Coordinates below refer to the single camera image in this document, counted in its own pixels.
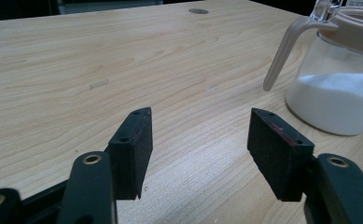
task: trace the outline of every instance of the black object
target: black object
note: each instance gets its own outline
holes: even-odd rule
[[[176,4],[176,3],[185,3],[185,2],[200,2],[200,1],[204,1],[204,0],[163,0],[163,4],[167,5],[167,4]]]
[[[0,21],[59,14],[57,0],[0,0]]]
[[[116,200],[141,196],[153,149],[151,109],[133,111],[105,152],[75,160],[70,179],[21,201],[0,189],[2,223],[118,223]]]
[[[270,7],[277,7],[282,10],[309,16],[314,8],[315,0],[252,0]]]
[[[247,148],[277,199],[306,195],[308,223],[363,223],[363,173],[346,158],[313,156],[314,144],[272,112],[252,108]]]

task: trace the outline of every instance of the white powder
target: white powder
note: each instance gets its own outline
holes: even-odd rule
[[[363,74],[298,77],[286,101],[319,129],[344,135],[363,132]]]

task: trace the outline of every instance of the table surface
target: table surface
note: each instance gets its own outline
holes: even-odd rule
[[[202,8],[208,14],[192,14]],[[0,188],[22,198],[104,150],[133,110],[151,106],[154,151],[141,200],[120,223],[305,223],[246,149],[250,110],[270,110],[363,170],[363,134],[320,132],[285,94],[314,38],[305,33],[270,92],[263,78],[297,15],[245,0],[0,21]]]

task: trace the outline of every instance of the pitcher handle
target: pitcher handle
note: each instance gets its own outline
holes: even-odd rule
[[[286,30],[286,34],[274,56],[271,67],[269,68],[268,74],[263,81],[263,90],[269,91],[272,89],[274,82],[278,78],[280,71],[283,69],[286,59],[289,53],[294,48],[295,42],[297,42],[298,37],[306,30],[318,28],[321,30],[336,31],[338,25],[332,22],[318,22],[312,20],[310,17],[301,16],[297,18],[294,22],[289,25]]]

